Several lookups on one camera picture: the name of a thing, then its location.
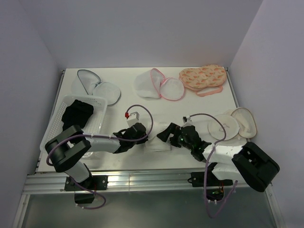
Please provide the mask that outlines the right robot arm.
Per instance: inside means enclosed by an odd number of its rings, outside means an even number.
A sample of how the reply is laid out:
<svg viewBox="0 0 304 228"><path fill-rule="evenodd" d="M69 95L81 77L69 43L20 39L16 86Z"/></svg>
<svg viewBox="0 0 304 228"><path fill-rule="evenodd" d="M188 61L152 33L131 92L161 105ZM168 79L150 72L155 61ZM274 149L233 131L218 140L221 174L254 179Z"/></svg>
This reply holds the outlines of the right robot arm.
<svg viewBox="0 0 304 228"><path fill-rule="evenodd" d="M280 171L279 165L255 143L214 145L202 140L193 125L181 127L171 123L157 138L174 147L188 149L195 160L206 163L209 186L230 180L245 182L263 192Z"/></svg>

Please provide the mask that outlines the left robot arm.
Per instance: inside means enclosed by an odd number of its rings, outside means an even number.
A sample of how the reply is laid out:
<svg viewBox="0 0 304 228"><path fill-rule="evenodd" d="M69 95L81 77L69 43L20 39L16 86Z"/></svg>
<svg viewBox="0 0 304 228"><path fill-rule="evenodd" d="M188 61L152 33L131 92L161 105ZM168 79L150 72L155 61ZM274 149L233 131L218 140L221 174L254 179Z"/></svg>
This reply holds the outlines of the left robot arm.
<svg viewBox="0 0 304 228"><path fill-rule="evenodd" d="M66 173L70 177L69 182L74 182L78 188L91 190L97 183L89 168L80 161L85 153L119 154L147 140L147 131L142 123L135 123L110 136L84 134L80 126L73 125L46 143L47 164L56 172Z"/></svg>

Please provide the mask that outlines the pink trimmed mesh laundry bag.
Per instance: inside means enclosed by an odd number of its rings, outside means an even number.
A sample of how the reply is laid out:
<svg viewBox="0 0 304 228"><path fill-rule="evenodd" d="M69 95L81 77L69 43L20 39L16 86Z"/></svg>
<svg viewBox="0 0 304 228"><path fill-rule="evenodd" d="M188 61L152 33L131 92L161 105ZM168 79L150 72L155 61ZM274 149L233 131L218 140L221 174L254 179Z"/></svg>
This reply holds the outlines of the pink trimmed mesh laundry bag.
<svg viewBox="0 0 304 228"><path fill-rule="evenodd" d="M178 101L185 94L184 85L179 79L165 77L156 68L138 75L133 82L133 87L137 95L143 98Z"/></svg>

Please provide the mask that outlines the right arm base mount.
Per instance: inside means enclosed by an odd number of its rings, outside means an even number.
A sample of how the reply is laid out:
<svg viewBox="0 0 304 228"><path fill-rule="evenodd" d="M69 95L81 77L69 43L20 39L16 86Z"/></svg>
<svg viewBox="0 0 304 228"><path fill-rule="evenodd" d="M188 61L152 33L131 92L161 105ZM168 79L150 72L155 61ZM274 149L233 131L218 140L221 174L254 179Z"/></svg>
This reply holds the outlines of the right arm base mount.
<svg viewBox="0 0 304 228"><path fill-rule="evenodd" d="M203 187L204 186L204 172L192 172L190 178L187 182L192 185L192 187ZM224 198L225 186L232 186L232 180L218 180L212 172L207 173L207 183L206 186L210 189L206 190L206 197L210 201L220 201Z"/></svg>

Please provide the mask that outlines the white bra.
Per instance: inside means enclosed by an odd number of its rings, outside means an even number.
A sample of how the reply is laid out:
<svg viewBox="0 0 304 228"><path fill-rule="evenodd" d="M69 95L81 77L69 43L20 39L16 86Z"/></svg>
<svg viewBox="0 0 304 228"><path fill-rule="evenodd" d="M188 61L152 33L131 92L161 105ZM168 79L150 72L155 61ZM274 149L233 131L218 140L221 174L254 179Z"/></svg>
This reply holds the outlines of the white bra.
<svg viewBox="0 0 304 228"><path fill-rule="evenodd" d="M165 152L170 151L171 146L168 142L161 141L157 134L163 132L169 126L168 122L154 122L152 131L145 142L145 149L149 152Z"/></svg>

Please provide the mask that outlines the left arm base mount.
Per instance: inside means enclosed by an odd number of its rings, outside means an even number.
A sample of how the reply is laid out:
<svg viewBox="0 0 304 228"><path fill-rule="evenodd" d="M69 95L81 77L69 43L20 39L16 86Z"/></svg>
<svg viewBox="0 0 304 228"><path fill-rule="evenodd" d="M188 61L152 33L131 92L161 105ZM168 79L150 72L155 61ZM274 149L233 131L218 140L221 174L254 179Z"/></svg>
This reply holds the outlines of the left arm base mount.
<svg viewBox="0 0 304 228"><path fill-rule="evenodd" d="M107 175L90 176L83 182L76 182L73 178L67 177L64 191L74 192L74 202L78 206L84 207L85 209L94 209L103 207L106 204L106 198L99 190L106 190L108 184ZM94 200L101 200L100 206L89 207Z"/></svg>

